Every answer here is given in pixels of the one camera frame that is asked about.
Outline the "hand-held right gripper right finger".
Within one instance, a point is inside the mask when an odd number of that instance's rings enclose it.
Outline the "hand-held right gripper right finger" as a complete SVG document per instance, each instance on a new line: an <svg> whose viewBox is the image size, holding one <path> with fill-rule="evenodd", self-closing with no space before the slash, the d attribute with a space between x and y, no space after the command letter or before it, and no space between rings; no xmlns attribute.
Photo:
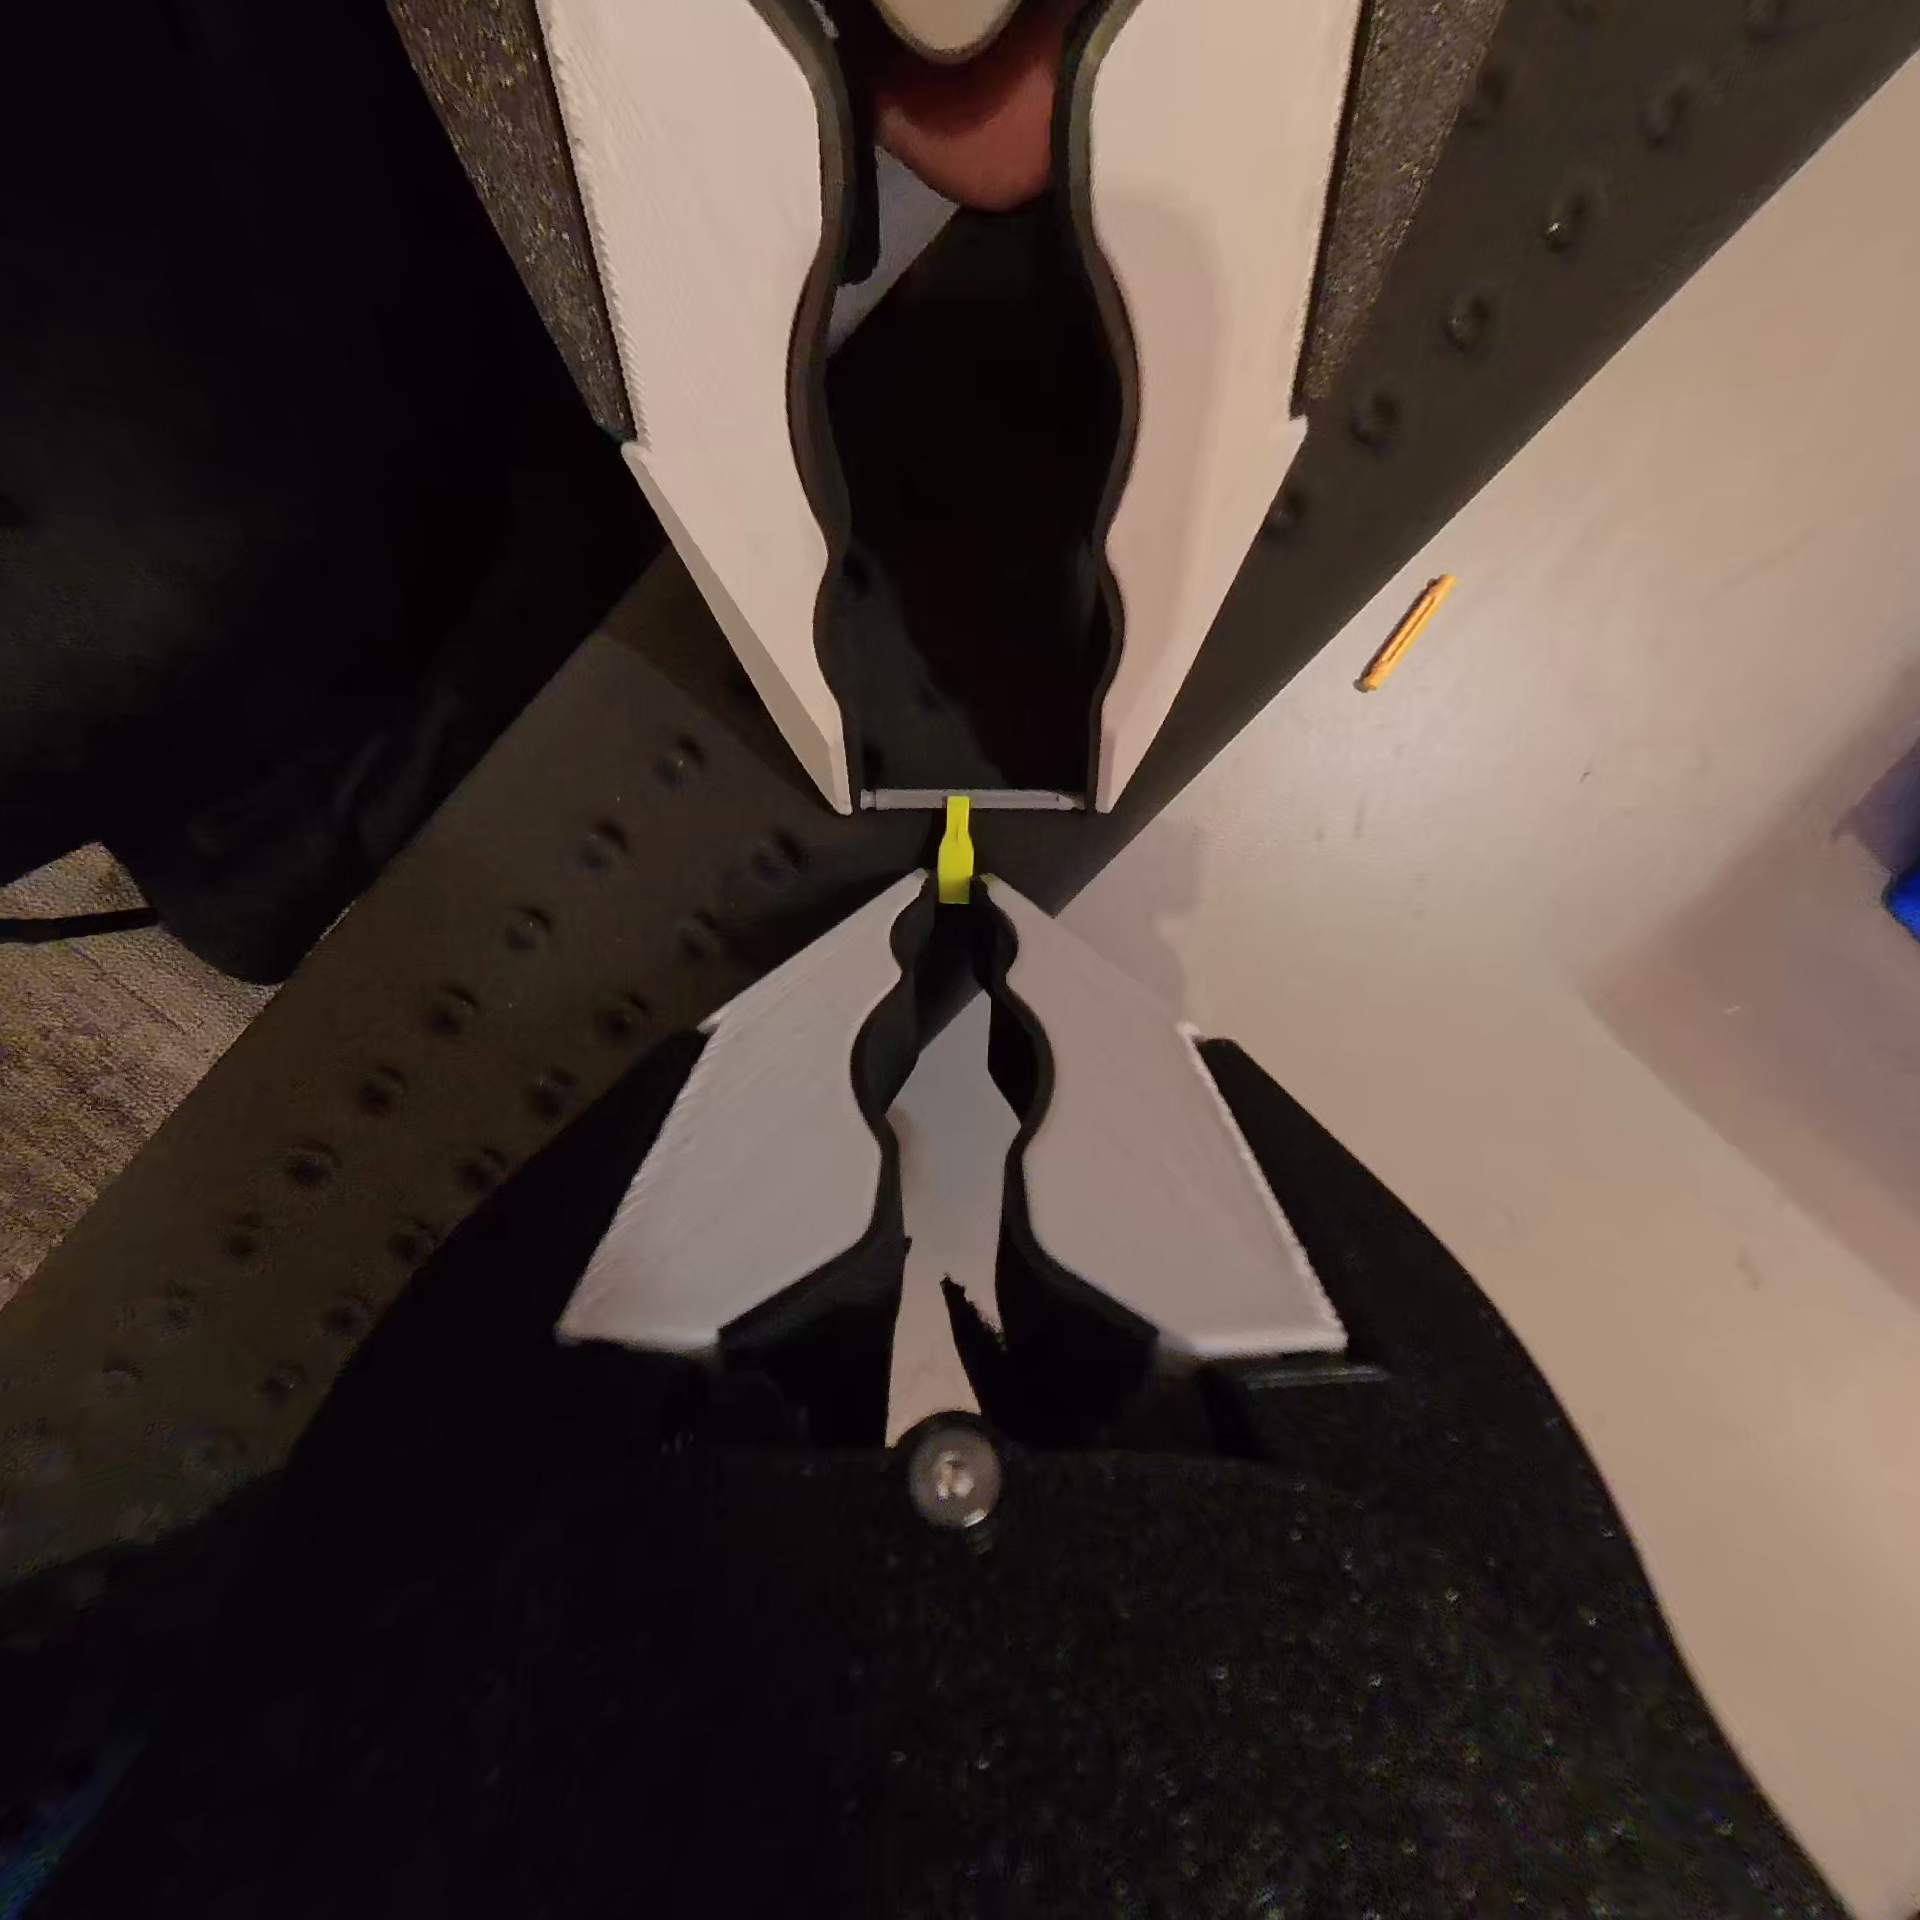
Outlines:
<svg viewBox="0 0 1920 1920"><path fill-rule="evenodd" d="M1021 1195L1036 1249L1185 1358L1339 1356L1349 1332L1173 1008L989 878L1005 992L1036 1027Z"/></svg>

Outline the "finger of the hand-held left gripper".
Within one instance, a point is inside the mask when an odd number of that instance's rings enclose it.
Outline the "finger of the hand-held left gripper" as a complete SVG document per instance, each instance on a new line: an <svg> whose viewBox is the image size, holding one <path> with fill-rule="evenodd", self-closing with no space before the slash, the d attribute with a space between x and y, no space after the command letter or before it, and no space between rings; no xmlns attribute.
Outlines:
<svg viewBox="0 0 1920 1920"><path fill-rule="evenodd" d="M1298 455L1359 2L1092 4L1059 122L1118 379L1089 801L1118 806Z"/></svg>
<svg viewBox="0 0 1920 1920"><path fill-rule="evenodd" d="M847 113L805 13L539 6L635 419L624 457L805 774L850 814L818 649L838 510L805 394L834 298Z"/></svg>

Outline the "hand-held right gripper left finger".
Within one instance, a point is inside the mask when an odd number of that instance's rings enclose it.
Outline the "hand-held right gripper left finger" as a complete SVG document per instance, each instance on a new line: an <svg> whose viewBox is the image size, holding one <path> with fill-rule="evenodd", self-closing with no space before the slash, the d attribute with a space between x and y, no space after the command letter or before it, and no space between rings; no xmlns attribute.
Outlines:
<svg viewBox="0 0 1920 1920"><path fill-rule="evenodd" d="M714 1352L900 1227L893 1108L920 1049L939 883L908 873L732 996L592 1249L557 1334Z"/></svg>

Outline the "person's left hand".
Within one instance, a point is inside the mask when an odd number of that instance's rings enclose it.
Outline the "person's left hand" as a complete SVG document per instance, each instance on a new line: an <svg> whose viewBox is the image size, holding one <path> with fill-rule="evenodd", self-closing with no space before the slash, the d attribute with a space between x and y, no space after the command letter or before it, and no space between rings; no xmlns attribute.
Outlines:
<svg viewBox="0 0 1920 1920"><path fill-rule="evenodd" d="M873 60L876 141L939 195L1012 212L1052 175L1065 31L1021 12L972 60L928 60L884 37Z"/></svg>

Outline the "short yellow plastic rod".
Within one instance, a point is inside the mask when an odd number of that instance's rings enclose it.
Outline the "short yellow plastic rod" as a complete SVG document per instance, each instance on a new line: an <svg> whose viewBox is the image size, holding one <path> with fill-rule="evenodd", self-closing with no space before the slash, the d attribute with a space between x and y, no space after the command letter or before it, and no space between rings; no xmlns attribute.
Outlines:
<svg viewBox="0 0 1920 1920"><path fill-rule="evenodd" d="M1359 694L1372 695L1387 686L1413 646L1429 632L1437 613L1453 598L1455 588L1459 588L1459 575L1453 572L1443 572L1423 585L1392 632L1381 640L1381 646L1364 662L1354 682Z"/></svg>

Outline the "black perforated mat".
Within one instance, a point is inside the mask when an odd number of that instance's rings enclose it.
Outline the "black perforated mat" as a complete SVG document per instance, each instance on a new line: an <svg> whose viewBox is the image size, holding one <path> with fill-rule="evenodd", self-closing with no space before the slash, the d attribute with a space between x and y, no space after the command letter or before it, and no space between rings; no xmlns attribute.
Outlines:
<svg viewBox="0 0 1920 1920"><path fill-rule="evenodd" d="M1304 461L1262 486L1106 824L993 868L1059 906L1248 726L1917 53L1917 4L1505 4ZM5 1583L273 1473L436 1241L628 1065L873 897L660 558L5 1308Z"/></svg>

